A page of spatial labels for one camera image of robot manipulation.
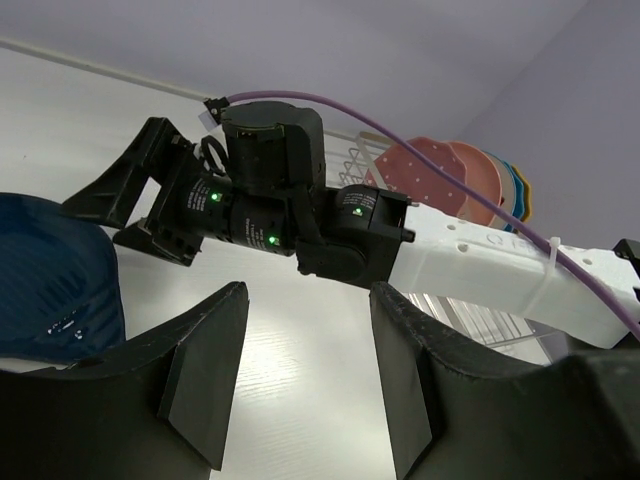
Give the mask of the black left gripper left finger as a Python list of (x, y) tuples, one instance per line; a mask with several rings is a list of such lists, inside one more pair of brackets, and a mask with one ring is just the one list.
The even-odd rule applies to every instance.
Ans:
[(1, 375), (5, 479), (206, 479), (223, 464), (247, 286), (62, 370)]

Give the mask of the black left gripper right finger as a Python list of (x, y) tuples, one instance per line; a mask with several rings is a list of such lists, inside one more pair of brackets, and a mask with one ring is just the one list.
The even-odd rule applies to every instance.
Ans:
[(399, 479), (635, 479), (639, 354), (582, 350), (548, 366), (498, 353), (370, 292)]

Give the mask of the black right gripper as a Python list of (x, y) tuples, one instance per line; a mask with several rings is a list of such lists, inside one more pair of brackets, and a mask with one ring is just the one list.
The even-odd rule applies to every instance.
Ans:
[[(283, 256), (300, 244), (325, 245), (318, 213), (326, 179), (320, 115), (281, 101), (230, 103), (220, 126), (224, 175), (180, 167), (149, 218), (115, 233), (113, 243), (185, 266), (206, 238)], [(168, 119), (150, 117), (61, 212), (87, 222), (126, 222), (147, 181), (163, 184), (188, 154), (189, 141)]]

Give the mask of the dark blue ribbed plate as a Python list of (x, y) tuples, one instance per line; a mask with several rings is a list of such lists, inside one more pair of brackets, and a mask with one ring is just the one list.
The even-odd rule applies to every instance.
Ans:
[(1, 196), (1, 355), (72, 363), (126, 340), (118, 262), (93, 224), (30, 195)]

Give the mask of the light blue dotted plate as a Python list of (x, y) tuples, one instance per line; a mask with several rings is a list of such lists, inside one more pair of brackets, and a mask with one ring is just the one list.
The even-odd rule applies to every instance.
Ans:
[(503, 161), (503, 164), (510, 172), (513, 183), (514, 183), (514, 187), (515, 187), (515, 203), (514, 203), (512, 215), (518, 220), (522, 220), (522, 217), (525, 213), (524, 183), (522, 182), (520, 177), (516, 174), (514, 168), (508, 162)]

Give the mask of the white watermelon pattern plate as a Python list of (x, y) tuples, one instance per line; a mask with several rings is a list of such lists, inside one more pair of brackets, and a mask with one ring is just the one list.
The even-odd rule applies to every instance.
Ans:
[[(489, 152), (484, 153), (491, 159), (500, 176), (502, 188), (500, 208), (508, 214), (513, 214), (514, 206), (516, 203), (516, 188), (512, 174), (510, 173), (510, 170), (506, 167), (506, 165), (496, 156)], [(511, 226), (507, 222), (497, 216), (492, 221), (491, 227), (504, 231), (510, 231), (511, 229)]]

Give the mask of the yellow white-dotted plate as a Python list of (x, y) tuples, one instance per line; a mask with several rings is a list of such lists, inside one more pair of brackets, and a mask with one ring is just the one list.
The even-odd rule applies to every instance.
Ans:
[(521, 221), (526, 223), (533, 214), (533, 202), (532, 202), (532, 190), (529, 181), (526, 177), (521, 173), (521, 171), (515, 166), (512, 166), (512, 170), (514, 174), (519, 178), (519, 180), (523, 184), (523, 204), (524, 204), (524, 212), (521, 217)]

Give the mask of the pink and cream plate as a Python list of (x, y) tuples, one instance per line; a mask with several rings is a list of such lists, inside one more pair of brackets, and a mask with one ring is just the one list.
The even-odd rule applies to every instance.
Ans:
[[(497, 168), (489, 157), (478, 148), (463, 142), (451, 141), (449, 145), (466, 166), (465, 184), (492, 204), (499, 205), (502, 197), (501, 180)], [(489, 226), (495, 218), (495, 213), (468, 196), (459, 217)]]

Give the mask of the pink white-dotted plate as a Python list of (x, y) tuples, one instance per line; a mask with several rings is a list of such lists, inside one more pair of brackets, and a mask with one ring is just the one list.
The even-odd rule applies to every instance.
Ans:
[[(450, 145), (428, 137), (415, 137), (408, 143), (440, 170), (465, 184), (466, 166)], [(467, 195), (463, 191), (437, 175), (402, 146), (393, 145), (374, 161), (374, 165), (388, 190), (405, 194), (414, 202), (454, 217), (459, 217), (466, 204)]]

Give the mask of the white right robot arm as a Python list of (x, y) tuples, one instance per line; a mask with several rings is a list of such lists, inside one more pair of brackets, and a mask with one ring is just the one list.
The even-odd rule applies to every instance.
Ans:
[(304, 275), (450, 297), (546, 324), (599, 348), (639, 332), (639, 247), (580, 249), (523, 224), (498, 231), (373, 186), (325, 183), (320, 115), (289, 92), (210, 99), (219, 164), (152, 117), (63, 212), (114, 242), (190, 265), (207, 238), (294, 257)]

